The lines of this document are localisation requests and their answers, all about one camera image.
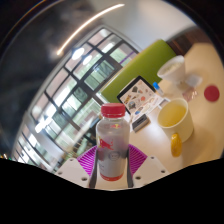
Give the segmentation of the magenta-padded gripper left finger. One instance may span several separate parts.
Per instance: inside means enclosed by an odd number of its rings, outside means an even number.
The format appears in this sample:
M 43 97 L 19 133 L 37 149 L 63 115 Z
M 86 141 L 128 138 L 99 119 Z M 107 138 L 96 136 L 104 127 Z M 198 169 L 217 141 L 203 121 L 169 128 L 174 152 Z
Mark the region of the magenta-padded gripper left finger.
M 97 147 L 90 148 L 77 158 L 69 158 L 56 175 L 81 187 L 94 189 L 97 182 Z

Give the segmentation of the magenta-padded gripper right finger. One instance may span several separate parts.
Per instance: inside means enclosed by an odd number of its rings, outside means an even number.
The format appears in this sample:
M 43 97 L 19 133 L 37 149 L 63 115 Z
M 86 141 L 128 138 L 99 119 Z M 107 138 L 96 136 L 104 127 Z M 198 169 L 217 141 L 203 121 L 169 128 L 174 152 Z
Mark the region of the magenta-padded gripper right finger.
M 129 188 L 140 188 L 169 174 L 154 156 L 147 156 L 140 149 L 129 145 L 127 157 L 127 184 Z

